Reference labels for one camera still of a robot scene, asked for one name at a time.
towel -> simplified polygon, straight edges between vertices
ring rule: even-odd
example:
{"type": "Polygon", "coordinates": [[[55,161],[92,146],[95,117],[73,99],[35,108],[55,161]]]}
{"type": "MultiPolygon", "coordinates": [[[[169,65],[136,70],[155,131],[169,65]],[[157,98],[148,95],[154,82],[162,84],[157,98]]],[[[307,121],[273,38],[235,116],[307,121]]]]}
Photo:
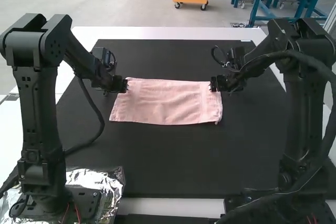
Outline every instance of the towel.
{"type": "Polygon", "coordinates": [[[128,79],[128,91],[119,93],[110,121],[185,125],[222,119],[221,93],[207,81],[128,79]]]}

black mat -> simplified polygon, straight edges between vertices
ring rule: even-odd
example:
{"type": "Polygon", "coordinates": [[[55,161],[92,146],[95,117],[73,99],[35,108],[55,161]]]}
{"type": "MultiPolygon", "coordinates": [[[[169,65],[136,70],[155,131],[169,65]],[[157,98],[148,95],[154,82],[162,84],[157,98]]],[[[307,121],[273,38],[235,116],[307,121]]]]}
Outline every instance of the black mat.
{"type": "MultiPolygon", "coordinates": [[[[100,40],[118,60],[124,77],[210,81],[222,68],[210,49],[252,42],[196,40],[100,40]]],[[[244,187],[277,186],[278,163],[286,139],[285,92],[267,69],[250,79],[247,88],[222,94],[219,125],[159,126],[109,122],[115,94],[89,92],[107,122],[96,144],[67,159],[68,166],[122,165],[126,197],[223,198],[244,187]]],[[[97,118],[73,80],[57,105],[58,127],[64,147],[87,140],[98,130],[97,118]]],[[[336,198],[330,189],[329,198],[336,198]]]]}
{"type": "Polygon", "coordinates": [[[155,216],[155,215],[125,215],[117,216],[115,224],[213,224],[216,220],[208,218],[155,216]]]}

concrete floor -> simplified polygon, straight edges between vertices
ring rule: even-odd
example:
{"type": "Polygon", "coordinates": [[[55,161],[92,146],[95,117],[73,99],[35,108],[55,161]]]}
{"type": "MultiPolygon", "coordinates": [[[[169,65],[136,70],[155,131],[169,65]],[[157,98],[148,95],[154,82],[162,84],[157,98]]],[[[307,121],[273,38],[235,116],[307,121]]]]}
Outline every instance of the concrete floor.
{"type": "MultiPolygon", "coordinates": [[[[336,0],[320,0],[327,12],[336,0]]],[[[295,5],[286,5],[279,15],[294,13],[295,5]]],[[[229,27],[230,22],[247,22],[251,5],[234,9],[230,0],[209,0],[202,12],[198,5],[177,10],[172,0],[1,0],[0,33],[25,13],[69,14],[72,26],[182,26],[229,27]]],[[[0,59],[0,95],[15,86],[11,68],[0,59]]]]}

